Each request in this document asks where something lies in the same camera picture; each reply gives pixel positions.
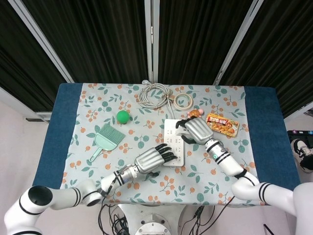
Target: floral tablecloth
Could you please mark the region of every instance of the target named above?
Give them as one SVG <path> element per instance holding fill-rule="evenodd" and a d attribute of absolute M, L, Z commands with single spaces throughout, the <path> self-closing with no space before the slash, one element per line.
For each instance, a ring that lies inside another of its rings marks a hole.
<path fill-rule="evenodd" d="M 144 85 L 139 84 L 83 84 L 77 108 L 76 125 L 68 148 L 61 188 L 75 186 L 82 180 L 100 180 L 126 164 L 133 164 L 142 152 L 163 142 L 164 120 L 172 118 L 168 106 L 157 110 L 144 109 L 136 102 Z M 193 108 L 202 108 L 205 114 L 215 113 L 240 123 L 237 137 L 228 138 L 215 133 L 223 141 L 237 162 L 257 176 L 250 145 L 246 117 L 245 89 L 235 86 L 169 86 L 174 95 L 187 93 L 194 99 Z M 158 99 L 161 91 L 152 90 L 149 96 Z M 126 110 L 131 120 L 121 125 L 116 114 Z M 186 118 L 186 112 L 174 110 L 175 118 Z M 90 163 L 88 159 L 97 149 L 93 138 L 105 123 L 110 123 L 126 135 L 113 151 L 102 151 Z M 185 144 L 185 166 L 171 169 L 159 167 L 160 175 L 151 178 L 140 175 L 132 182 L 112 191 L 106 202 L 142 204 L 226 204 L 233 196 L 228 177 L 208 156 L 204 146 Z M 261 205 L 259 201 L 235 198 L 232 206 Z"/>

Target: floor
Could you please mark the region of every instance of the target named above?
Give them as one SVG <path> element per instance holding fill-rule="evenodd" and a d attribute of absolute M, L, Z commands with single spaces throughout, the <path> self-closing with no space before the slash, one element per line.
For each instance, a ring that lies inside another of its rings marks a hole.
<path fill-rule="evenodd" d="M 5 189 L 1 190 L 0 214 L 3 218 L 9 207 L 32 185 L 48 124 L 28 122 L 3 103 L 0 103 L 0 110 L 0 158 L 2 160 L 0 185 L 2 189 Z M 286 123 L 287 129 L 313 129 L 313 118 L 306 117 L 300 117 L 301 121 Z M 311 175 L 306 176 L 305 181 L 311 181 Z M 182 225 L 191 219 L 196 209 L 197 207 L 193 206 L 186 207 L 179 224 Z M 213 219 L 221 209 L 222 207 L 217 207 Z M 78 206 L 62 211 L 48 209 L 40 216 L 37 227 L 45 235 L 101 234 L 97 225 L 98 212 L 99 206 L 91 208 Z M 206 207 L 201 221 L 207 221 L 211 213 L 212 207 Z M 111 234 L 108 211 L 103 211 L 102 215 L 104 227 Z M 267 235 L 263 228 L 264 223 L 275 235 L 294 234 L 295 218 L 271 206 L 226 208 L 216 224 L 205 234 Z M 192 225 L 192 222 L 187 223 L 182 234 L 189 234 Z M 5 233 L 5 226 L 1 220 L 0 234 Z"/>

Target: white power strip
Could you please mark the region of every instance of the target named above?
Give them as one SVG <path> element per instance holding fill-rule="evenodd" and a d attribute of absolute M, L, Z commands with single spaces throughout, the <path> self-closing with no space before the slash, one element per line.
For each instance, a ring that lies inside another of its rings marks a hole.
<path fill-rule="evenodd" d="M 164 143 L 172 148 L 177 159 L 164 163 L 164 166 L 176 167 L 185 165 L 184 141 L 181 136 L 176 135 L 176 123 L 179 119 L 166 119 L 164 121 Z"/>

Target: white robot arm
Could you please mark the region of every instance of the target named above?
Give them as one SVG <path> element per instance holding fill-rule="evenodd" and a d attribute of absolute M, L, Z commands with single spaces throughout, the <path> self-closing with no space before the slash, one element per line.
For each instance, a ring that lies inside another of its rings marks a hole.
<path fill-rule="evenodd" d="M 133 165 L 117 170 L 101 180 L 97 189 L 93 180 L 85 180 L 74 188 L 51 189 L 44 186 L 29 188 L 4 216 L 8 235 L 41 235 L 35 227 L 39 216 L 47 209 L 61 210 L 79 204 L 94 206 L 109 192 L 137 177 L 138 173 L 147 174 L 153 169 L 177 158 L 167 144 L 160 144 L 139 155 Z"/>
<path fill-rule="evenodd" d="M 313 210 L 313 183 L 297 186 L 294 191 L 270 183 L 260 183 L 258 179 L 243 169 L 224 148 L 223 143 L 213 138 L 212 130 L 205 121 L 198 117 L 177 122 L 176 128 L 182 126 L 192 139 L 181 136 L 187 143 L 205 145 L 207 153 L 214 159 L 223 172 L 238 179 L 231 189 L 235 197 L 242 200 L 261 200 L 276 206 L 297 217 L 296 235 L 309 235 L 313 231 L 310 215 Z"/>

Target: green brush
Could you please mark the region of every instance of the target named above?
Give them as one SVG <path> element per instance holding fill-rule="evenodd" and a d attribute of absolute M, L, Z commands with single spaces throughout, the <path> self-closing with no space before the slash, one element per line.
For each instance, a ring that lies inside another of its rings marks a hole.
<path fill-rule="evenodd" d="M 93 162 L 101 153 L 102 149 L 106 151 L 115 149 L 117 145 L 124 139 L 124 137 L 125 135 L 123 133 L 111 127 L 110 124 L 105 124 L 94 137 L 94 142 L 97 144 L 98 149 L 89 159 L 89 161 Z"/>

